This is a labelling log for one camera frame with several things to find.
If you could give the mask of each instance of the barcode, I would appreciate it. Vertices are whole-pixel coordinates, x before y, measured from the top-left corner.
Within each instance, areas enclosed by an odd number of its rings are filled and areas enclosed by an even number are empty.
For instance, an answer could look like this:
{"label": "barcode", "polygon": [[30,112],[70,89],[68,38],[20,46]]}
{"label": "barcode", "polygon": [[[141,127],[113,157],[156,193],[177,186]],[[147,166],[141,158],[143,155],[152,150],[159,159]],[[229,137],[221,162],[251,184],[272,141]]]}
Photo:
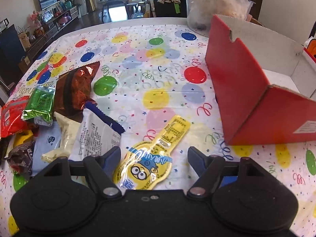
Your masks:
{"label": "barcode", "polygon": [[7,121],[10,117],[10,112],[7,111],[5,114],[4,114],[4,121]]}

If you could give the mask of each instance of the cardboard box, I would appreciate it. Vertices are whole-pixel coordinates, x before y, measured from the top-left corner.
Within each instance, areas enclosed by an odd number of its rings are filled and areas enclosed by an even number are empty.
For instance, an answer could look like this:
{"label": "cardboard box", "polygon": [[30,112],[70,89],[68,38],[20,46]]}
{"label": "cardboard box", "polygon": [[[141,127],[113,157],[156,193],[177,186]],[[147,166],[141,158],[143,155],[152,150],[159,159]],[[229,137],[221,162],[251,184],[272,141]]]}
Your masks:
{"label": "cardboard box", "polygon": [[302,45],[215,15],[205,61],[226,144],[316,140],[316,60]]}

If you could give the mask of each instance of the balloon print tablecloth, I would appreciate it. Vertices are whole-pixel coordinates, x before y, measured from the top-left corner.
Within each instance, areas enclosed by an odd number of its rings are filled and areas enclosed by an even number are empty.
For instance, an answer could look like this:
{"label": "balloon print tablecloth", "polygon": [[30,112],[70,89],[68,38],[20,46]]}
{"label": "balloon print tablecloth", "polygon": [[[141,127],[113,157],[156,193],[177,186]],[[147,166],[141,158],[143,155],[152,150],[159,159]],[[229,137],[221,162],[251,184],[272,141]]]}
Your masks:
{"label": "balloon print tablecloth", "polygon": [[[155,189],[187,191],[197,180],[187,161],[190,146],[227,160],[239,161],[240,157],[249,156],[299,200],[299,211],[291,229],[298,236],[314,236],[316,142],[225,145],[219,109],[204,61],[208,39],[192,33],[185,25],[146,26],[141,25],[144,20],[136,21],[127,27],[107,29],[108,25],[104,24],[95,27],[96,31],[89,28],[80,34],[61,37],[31,66],[10,99],[30,95],[39,84],[54,87],[60,74],[100,61],[91,98],[100,110],[125,128],[120,144],[122,158],[129,147],[152,140],[174,115],[191,122],[189,132],[172,152],[172,172]],[[7,162],[1,165],[0,179],[0,231],[2,236],[9,236],[16,230],[9,202],[25,181],[12,174]]]}

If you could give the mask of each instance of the cabinet drawer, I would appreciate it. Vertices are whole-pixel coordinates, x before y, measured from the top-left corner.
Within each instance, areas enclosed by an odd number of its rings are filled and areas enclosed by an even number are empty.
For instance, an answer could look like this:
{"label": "cabinet drawer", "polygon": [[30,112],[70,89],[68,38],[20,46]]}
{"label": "cabinet drawer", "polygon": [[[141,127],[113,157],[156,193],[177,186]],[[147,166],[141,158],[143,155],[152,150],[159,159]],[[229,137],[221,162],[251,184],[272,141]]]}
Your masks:
{"label": "cabinet drawer", "polygon": [[58,32],[58,27],[54,26],[52,29],[50,29],[47,33],[46,33],[46,40],[48,40],[49,38],[51,38],[53,35],[55,35]]}
{"label": "cabinet drawer", "polygon": [[77,17],[79,15],[78,11],[75,11],[74,13],[72,13],[71,18],[74,19],[75,17]]}
{"label": "cabinet drawer", "polygon": [[42,37],[40,40],[36,42],[35,45],[33,45],[30,50],[27,52],[29,58],[33,59],[35,55],[40,51],[40,49],[45,45],[46,40],[44,37]]}
{"label": "cabinet drawer", "polygon": [[70,9],[70,14],[73,14],[75,11],[78,11],[77,6]]}

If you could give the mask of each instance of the brown candy wrapper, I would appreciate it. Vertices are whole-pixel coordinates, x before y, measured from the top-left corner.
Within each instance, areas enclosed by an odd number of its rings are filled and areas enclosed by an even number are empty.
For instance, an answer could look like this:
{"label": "brown candy wrapper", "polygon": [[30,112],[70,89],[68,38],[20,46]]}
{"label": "brown candy wrapper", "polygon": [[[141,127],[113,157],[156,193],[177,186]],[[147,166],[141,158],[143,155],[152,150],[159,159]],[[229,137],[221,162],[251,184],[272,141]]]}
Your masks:
{"label": "brown candy wrapper", "polygon": [[90,99],[91,82],[99,67],[98,61],[61,75],[56,85],[54,111],[81,123],[85,102],[95,103]]}
{"label": "brown candy wrapper", "polygon": [[31,175],[35,141],[22,143],[9,152],[6,159],[10,167],[22,175]]}

